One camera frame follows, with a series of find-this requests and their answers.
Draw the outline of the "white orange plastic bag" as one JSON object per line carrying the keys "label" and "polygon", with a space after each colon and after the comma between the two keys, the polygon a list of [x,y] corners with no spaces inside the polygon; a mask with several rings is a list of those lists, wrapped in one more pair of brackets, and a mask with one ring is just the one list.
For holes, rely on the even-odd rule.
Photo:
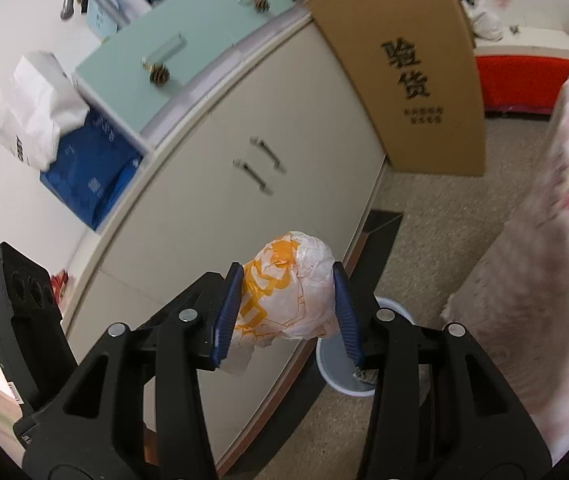
{"label": "white orange plastic bag", "polygon": [[277,339],[306,341],[338,333],[334,264],[325,242],[299,231],[272,240],[245,263],[241,306],[220,368],[240,375],[255,349]]}

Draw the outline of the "white round trash bin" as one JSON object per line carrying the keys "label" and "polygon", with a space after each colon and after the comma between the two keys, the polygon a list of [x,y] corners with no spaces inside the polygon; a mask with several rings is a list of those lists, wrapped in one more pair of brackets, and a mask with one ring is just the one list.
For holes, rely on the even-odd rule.
{"label": "white round trash bin", "polygon": [[374,396],[379,404],[403,404],[417,410],[420,393],[413,319],[397,302],[373,295],[356,296],[356,312],[365,353],[361,365],[355,366],[347,356],[339,327],[338,333],[318,341],[321,375],[333,389],[349,396]]}

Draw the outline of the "white curved cabinet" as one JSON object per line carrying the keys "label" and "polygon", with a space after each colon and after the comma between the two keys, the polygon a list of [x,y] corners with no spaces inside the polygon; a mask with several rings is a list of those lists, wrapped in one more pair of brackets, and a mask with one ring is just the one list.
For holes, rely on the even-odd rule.
{"label": "white curved cabinet", "polygon": [[[68,268],[63,327],[78,358],[109,325],[140,325],[203,273],[248,262],[290,231],[320,238],[337,258],[352,253],[385,151],[311,14],[288,11],[212,73],[200,101],[170,106],[161,144]],[[271,196],[232,164],[238,158]]]}

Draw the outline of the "blue paper bag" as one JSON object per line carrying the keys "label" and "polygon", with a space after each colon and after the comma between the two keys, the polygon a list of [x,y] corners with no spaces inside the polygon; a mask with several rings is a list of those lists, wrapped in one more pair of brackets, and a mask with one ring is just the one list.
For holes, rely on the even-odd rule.
{"label": "blue paper bag", "polygon": [[45,188],[88,228],[97,230],[135,177],[143,154],[98,110],[59,142],[58,157],[39,176]]}

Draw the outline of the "pink checkered bed sheet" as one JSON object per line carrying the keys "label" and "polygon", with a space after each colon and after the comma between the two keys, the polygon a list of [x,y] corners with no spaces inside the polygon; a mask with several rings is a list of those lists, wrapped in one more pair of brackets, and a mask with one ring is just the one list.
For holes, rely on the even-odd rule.
{"label": "pink checkered bed sheet", "polygon": [[569,78],[549,135],[530,191],[442,316],[470,330],[559,462],[569,453]]}

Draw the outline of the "pine cone ornament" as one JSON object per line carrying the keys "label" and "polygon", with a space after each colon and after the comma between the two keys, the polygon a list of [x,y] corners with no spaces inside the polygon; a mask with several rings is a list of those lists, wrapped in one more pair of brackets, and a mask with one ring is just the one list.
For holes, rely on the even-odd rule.
{"label": "pine cone ornament", "polygon": [[253,0],[253,6],[256,12],[266,13],[270,10],[270,3],[268,0]]}
{"label": "pine cone ornament", "polygon": [[170,80],[170,71],[164,64],[153,64],[148,68],[149,80],[155,87],[162,88]]}

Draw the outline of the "brown cardboard box with print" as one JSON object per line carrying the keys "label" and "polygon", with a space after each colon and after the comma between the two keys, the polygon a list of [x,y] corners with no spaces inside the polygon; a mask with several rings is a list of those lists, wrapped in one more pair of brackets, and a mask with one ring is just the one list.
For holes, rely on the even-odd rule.
{"label": "brown cardboard box with print", "polygon": [[458,0],[306,0],[392,167],[485,173],[484,107]]}

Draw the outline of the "red storage box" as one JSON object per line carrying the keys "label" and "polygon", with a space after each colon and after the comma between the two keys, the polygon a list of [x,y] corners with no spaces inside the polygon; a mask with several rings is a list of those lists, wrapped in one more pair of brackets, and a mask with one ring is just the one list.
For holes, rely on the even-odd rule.
{"label": "red storage box", "polygon": [[533,55],[477,56],[487,112],[550,115],[569,77],[569,60]]}

